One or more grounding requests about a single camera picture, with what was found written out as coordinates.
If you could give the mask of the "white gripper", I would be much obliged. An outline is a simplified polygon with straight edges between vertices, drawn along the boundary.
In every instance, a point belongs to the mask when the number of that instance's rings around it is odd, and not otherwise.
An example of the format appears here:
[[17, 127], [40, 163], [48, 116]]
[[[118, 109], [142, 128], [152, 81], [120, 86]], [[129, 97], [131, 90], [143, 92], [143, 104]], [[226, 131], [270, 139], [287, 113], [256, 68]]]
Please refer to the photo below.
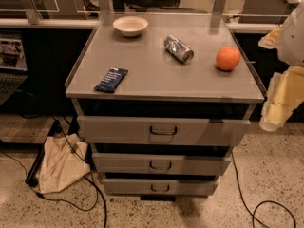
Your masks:
[[274, 73], [267, 90], [259, 126], [277, 131], [304, 102], [304, 2], [301, 2], [281, 25], [258, 41], [261, 48], [277, 48], [278, 58], [290, 66]]

